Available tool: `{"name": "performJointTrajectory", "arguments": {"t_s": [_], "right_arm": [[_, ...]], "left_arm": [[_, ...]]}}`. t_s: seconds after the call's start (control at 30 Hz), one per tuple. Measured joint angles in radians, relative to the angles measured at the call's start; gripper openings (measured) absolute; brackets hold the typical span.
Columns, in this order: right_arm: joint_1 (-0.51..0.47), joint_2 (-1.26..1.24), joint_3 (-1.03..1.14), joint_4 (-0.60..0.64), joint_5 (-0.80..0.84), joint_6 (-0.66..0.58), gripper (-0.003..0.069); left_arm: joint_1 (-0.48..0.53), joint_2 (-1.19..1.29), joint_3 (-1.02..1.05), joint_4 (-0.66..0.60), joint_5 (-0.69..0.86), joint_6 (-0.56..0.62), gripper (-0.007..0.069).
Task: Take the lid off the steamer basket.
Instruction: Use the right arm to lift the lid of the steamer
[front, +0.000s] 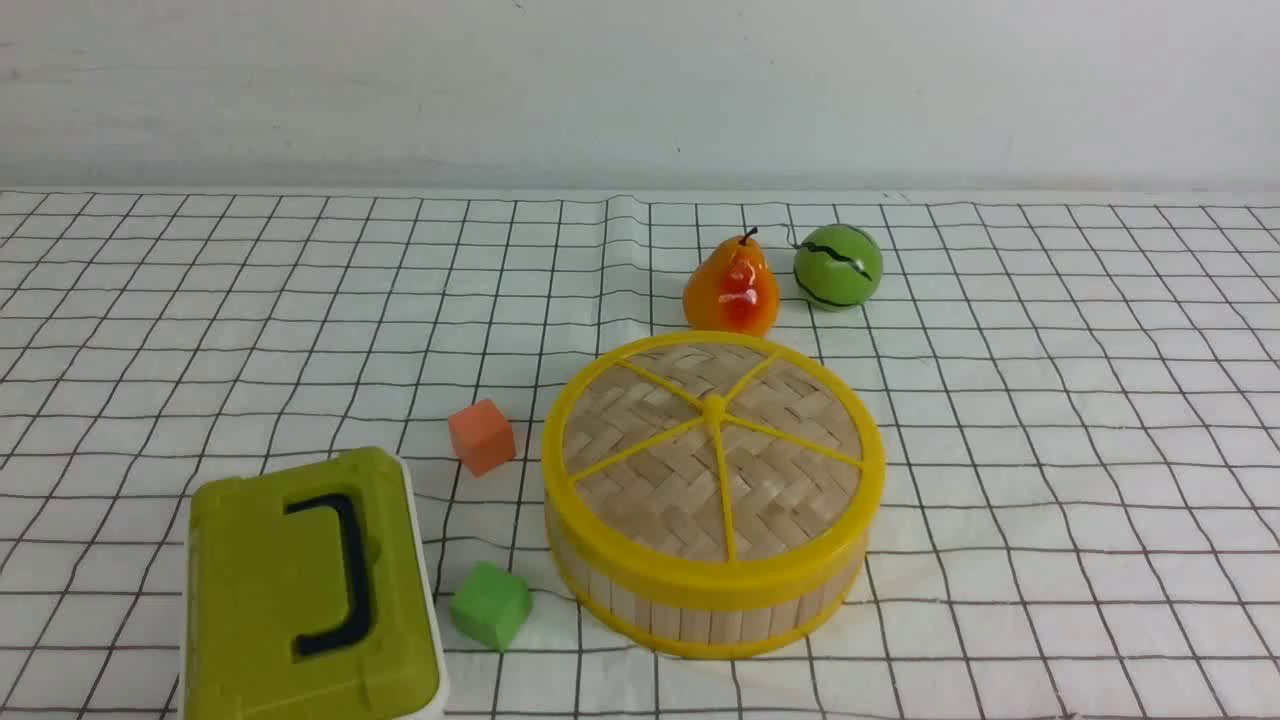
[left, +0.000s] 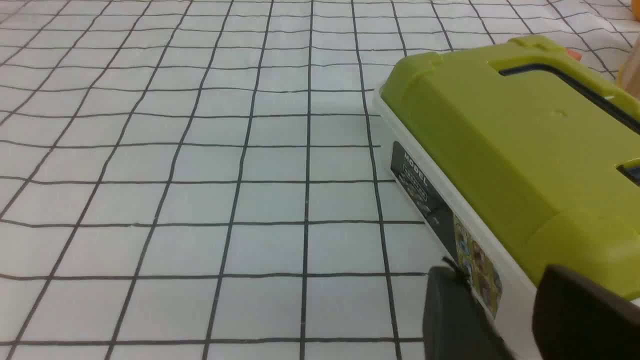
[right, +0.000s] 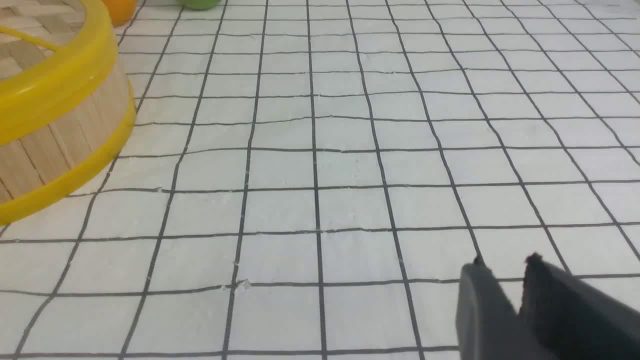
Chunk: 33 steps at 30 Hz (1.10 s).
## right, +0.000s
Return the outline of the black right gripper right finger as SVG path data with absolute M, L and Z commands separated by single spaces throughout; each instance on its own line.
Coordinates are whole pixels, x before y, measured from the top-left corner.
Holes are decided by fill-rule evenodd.
M 639 312 L 533 253 L 519 317 L 555 360 L 637 360 Z

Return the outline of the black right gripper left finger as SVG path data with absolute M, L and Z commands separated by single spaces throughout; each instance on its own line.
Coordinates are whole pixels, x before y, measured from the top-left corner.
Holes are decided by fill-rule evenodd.
M 455 332 L 462 360 L 554 360 L 515 312 L 492 271 L 477 256 L 461 268 Z

